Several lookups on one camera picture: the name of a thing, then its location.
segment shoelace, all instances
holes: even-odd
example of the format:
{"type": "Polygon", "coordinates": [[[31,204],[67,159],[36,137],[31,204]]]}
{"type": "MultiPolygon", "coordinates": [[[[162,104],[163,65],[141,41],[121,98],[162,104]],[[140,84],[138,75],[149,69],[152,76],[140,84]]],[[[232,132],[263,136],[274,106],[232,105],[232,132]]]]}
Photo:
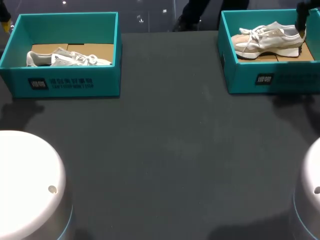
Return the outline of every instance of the shoelace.
{"type": "Polygon", "coordinates": [[[239,30],[240,30],[241,34],[243,34],[243,35],[250,35],[249,40],[246,43],[246,46],[242,51],[242,52],[244,52],[247,49],[247,47],[249,46],[252,39],[257,40],[257,42],[259,44],[260,36],[264,36],[263,33],[266,30],[266,26],[264,26],[264,25],[257,26],[256,28],[254,28],[252,30],[239,28],[239,30]]]}
{"type": "Polygon", "coordinates": [[[78,52],[71,52],[72,59],[75,61],[77,65],[95,65],[98,62],[98,57],[96,55],[82,55],[78,52]]]}

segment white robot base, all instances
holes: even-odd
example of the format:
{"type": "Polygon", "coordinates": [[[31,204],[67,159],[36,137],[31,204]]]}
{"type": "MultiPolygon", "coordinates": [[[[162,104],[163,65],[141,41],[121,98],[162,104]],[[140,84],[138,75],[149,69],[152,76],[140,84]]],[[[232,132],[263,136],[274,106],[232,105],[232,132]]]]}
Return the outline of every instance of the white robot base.
{"type": "Polygon", "coordinates": [[[43,139],[0,131],[0,240],[74,240],[64,164],[43,139]]]}
{"type": "Polygon", "coordinates": [[[320,240],[320,139],[308,150],[292,198],[290,228],[295,240],[320,240]]]}

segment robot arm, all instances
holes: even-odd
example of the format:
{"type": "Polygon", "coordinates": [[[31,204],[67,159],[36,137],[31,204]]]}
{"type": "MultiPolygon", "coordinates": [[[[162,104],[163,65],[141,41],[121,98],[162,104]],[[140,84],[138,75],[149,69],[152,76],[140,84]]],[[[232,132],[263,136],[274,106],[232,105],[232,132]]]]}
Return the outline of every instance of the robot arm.
{"type": "Polygon", "coordinates": [[[0,0],[0,22],[6,33],[9,33],[11,30],[11,15],[7,10],[7,7],[4,3],[4,0],[0,0]]]}
{"type": "Polygon", "coordinates": [[[305,35],[307,17],[309,10],[320,7],[320,0],[310,0],[309,2],[300,2],[296,6],[297,19],[295,28],[300,33],[301,37],[305,35]]]}

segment shoe sole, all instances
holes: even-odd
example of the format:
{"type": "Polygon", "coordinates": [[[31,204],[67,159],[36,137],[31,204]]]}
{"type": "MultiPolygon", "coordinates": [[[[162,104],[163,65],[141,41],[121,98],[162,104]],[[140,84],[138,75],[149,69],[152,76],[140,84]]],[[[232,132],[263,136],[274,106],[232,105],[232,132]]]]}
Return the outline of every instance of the shoe sole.
{"type": "Polygon", "coordinates": [[[265,53],[273,53],[282,57],[297,58],[301,53],[301,47],[295,47],[295,48],[275,48],[274,47],[274,48],[268,48],[259,52],[235,51],[235,53],[241,58],[248,59],[248,60],[254,60],[257,57],[259,57],[261,54],[265,54],[265,53]]]}

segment person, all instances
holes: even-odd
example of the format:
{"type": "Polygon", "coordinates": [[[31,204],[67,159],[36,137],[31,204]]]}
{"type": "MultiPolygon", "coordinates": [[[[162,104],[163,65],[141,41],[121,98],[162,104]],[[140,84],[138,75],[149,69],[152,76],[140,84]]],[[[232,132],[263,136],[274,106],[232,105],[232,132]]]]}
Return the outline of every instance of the person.
{"type": "MultiPolygon", "coordinates": [[[[173,32],[197,31],[200,17],[206,10],[210,0],[189,0],[182,11],[182,15],[176,21],[173,32]]],[[[223,0],[217,19],[219,27],[221,11],[246,10],[249,0],[223,0]]]]}

